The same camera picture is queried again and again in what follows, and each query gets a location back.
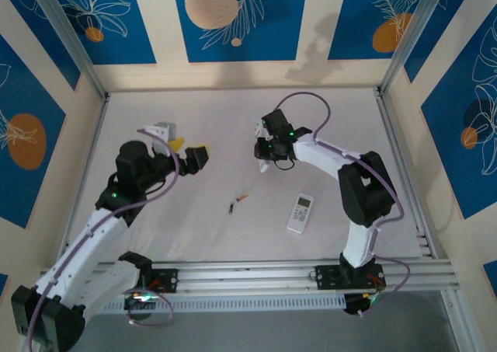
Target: yellow object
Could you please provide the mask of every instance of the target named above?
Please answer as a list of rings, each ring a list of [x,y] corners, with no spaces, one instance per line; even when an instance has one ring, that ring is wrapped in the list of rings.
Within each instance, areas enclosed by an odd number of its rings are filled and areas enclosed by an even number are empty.
[[[178,152],[178,150],[183,146],[184,143],[184,138],[177,138],[175,140],[168,141],[169,146],[171,146],[174,152]]]
[[[94,43],[102,42],[104,37],[103,32],[95,27],[88,27],[85,30],[85,35],[90,41],[93,41]]]
[[[236,198],[236,201],[237,201],[237,202],[239,202],[240,200],[244,200],[244,199],[245,199],[246,197],[248,197],[248,196],[249,196],[249,194],[248,194],[248,193],[247,193],[247,194],[243,194],[243,195],[241,195],[240,197]]]

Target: blue wall panel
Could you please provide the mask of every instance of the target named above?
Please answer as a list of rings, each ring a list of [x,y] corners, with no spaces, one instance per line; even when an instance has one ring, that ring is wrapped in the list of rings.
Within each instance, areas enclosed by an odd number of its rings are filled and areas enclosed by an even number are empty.
[[[155,63],[137,0],[58,1],[94,64]],[[12,3],[48,54],[58,61],[62,44],[35,0]]]
[[[292,61],[304,0],[176,0],[189,62]]]
[[[26,227],[64,118],[0,37],[0,217]]]
[[[418,43],[405,62],[405,71],[411,82],[414,81],[462,2],[463,0],[439,0],[438,6],[422,31]]]
[[[389,58],[419,0],[343,0],[328,59]]]
[[[422,105],[463,216],[497,201],[497,7]]]
[[[5,285],[7,284],[7,279],[8,279],[8,276],[0,273],[0,299],[2,298],[3,289],[5,288]]]
[[[80,72],[35,0],[10,0],[57,65],[68,84],[75,89]]]

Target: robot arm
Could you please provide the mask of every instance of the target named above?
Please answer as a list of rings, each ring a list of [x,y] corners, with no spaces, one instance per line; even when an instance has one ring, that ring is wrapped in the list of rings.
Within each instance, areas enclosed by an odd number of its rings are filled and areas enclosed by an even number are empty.
[[[108,271],[88,281],[107,248],[140,213],[147,200],[147,190],[165,182],[166,176],[176,170],[176,161],[164,145],[168,142],[175,152],[174,144],[182,144],[181,139],[176,140],[176,126],[159,123],[144,130],[162,140],[153,140],[154,156],[148,154],[147,146],[141,141],[122,145],[116,157],[117,172],[109,178],[96,202],[96,210],[78,238],[33,288],[20,286],[12,295],[16,327],[25,336],[35,307],[41,302],[34,321],[33,339],[50,346],[53,352],[70,350],[83,333],[86,322],[117,295],[138,285],[149,288],[154,280],[149,259],[125,253]],[[186,159],[177,159],[181,176],[195,174],[207,163],[205,147],[187,148],[185,153]]]
[[[259,160],[261,172],[265,172],[271,162],[300,160],[318,167],[339,182],[343,209],[350,219],[349,237],[340,255],[341,277],[347,281],[340,286],[361,288],[358,283],[363,281],[364,276],[375,265],[370,252],[374,236],[372,225],[390,213],[394,200],[375,177],[352,159],[366,162],[390,186],[392,184],[377,153],[361,155],[348,152],[314,138],[311,133],[305,127],[294,129],[283,112],[275,110],[265,115],[256,125],[254,155]]]

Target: white table surface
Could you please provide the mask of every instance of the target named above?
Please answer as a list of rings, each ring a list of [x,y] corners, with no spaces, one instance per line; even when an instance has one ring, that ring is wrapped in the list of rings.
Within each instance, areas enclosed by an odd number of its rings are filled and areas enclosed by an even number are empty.
[[[171,192],[147,205],[129,231],[100,261],[115,261],[133,250],[154,261],[305,260],[336,258],[347,239],[349,220],[338,183],[315,167],[298,162],[290,171],[272,166],[261,174],[253,156],[256,121],[297,89],[245,89],[112,94],[82,198],[69,232],[72,242],[94,209],[115,158],[126,141],[151,141],[136,130],[158,121],[177,123],[183,149],[208,144],[210,159],[195,176],[180,177]],[[312,89],[332,107],[332,119],[319,137],[351,151],[381,154],[406,206],[403,221],[385,225],[375,252],[381,256],[420,256],[412,213],[372,89]],[[325,118],[316,98],[296,96],[282,107],[295,128],[315,129]],[[235,204],[237,196],[249,193]],[[286,229],[299,193],[315,198],[302,235]],[[397,214],[396,207],[391,214]]]

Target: remote control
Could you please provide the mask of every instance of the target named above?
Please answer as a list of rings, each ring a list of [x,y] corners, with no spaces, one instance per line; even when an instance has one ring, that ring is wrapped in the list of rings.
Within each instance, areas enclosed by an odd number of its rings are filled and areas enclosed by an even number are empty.
[[[305,194],[298,194],[294,209],[288,220],[287,228],[292,232],[302,234],[305,224],[308,222],[314,198]]]

